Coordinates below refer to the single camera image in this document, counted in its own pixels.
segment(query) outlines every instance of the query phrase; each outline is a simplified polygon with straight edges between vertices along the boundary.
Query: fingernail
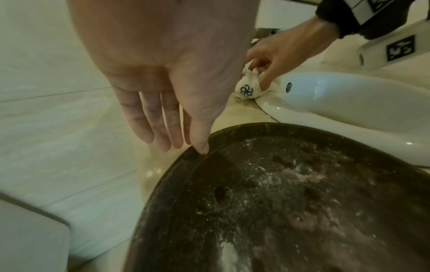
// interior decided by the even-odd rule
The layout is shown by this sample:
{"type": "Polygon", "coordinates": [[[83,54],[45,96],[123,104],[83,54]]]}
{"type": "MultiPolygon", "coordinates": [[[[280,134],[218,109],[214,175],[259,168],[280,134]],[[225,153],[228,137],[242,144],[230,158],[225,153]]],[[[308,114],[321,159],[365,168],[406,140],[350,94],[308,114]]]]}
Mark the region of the fingernail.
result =
{"type": "Polygon", "coordinates": [[[206,155],[207,153],[209,153],[209,143],[206,143],[205,147],[203,148],[203,154],[206,155]]]}

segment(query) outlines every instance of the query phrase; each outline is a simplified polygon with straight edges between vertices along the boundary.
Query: sink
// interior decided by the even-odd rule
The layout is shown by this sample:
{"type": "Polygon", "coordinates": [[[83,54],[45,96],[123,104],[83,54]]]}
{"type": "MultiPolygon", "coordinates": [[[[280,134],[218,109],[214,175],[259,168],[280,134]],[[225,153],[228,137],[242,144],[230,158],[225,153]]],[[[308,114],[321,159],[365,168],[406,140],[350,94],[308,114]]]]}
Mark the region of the sink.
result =
{"type": "Polygon", "coordinates": [[[289,73],[256,99],[281,123],[305,125],[430,167],[430,91],[347,73],[289,73]]]}

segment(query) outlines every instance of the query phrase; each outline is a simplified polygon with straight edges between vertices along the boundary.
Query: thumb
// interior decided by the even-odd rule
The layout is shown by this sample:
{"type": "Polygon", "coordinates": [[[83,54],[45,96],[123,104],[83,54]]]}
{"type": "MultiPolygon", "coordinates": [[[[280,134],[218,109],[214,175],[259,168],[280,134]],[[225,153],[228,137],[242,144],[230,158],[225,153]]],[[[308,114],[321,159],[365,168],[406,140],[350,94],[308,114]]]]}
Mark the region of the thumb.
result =
{"type": "Polygon", "coordinates": [[[200,154],[209,153],[209,143],[207,142],[211,134],[211,128],[214,120],[202,121],[191,119],[189,127],[189,139],[195,150],[200,154]]]}
{"type": "Polygon", "coordinates": [[[269,68],[264,71],[260,77],[258,78],[258,81],[260,82],[260,87],[262,91],[267,90],[270,87],[270,84],[272,81],[277,79],[282,75],[282,67],[277,64],[277,62],[272,62],[270,64],[269,68]]]}

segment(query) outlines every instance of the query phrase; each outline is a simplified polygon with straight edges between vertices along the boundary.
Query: black sleeve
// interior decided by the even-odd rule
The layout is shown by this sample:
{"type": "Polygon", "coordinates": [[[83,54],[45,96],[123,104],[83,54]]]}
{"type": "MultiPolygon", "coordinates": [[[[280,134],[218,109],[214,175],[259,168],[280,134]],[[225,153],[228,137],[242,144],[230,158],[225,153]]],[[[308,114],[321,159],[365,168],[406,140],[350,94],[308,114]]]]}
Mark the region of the black sleeve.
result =
{"type": "Polygon", "coordinates": [[[337,24],[340,38],[359,33],[366,39],[375,39],[404,25],[413,1],[323,0],[316,15],[337,24]]]}

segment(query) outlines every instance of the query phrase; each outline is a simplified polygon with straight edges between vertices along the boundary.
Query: tiled wall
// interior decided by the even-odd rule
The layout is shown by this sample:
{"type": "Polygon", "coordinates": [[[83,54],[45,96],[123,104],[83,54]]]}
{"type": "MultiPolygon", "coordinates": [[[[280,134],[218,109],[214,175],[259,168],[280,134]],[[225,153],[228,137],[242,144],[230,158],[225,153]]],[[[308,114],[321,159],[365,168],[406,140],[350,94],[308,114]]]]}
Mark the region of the tiled wall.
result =
{"type": "Polygon", "coordinates": [[[0,0],[0,37],[0,194],[67,221],[75,267],[138,219],[130,131],[65,1],[0,0]]]}

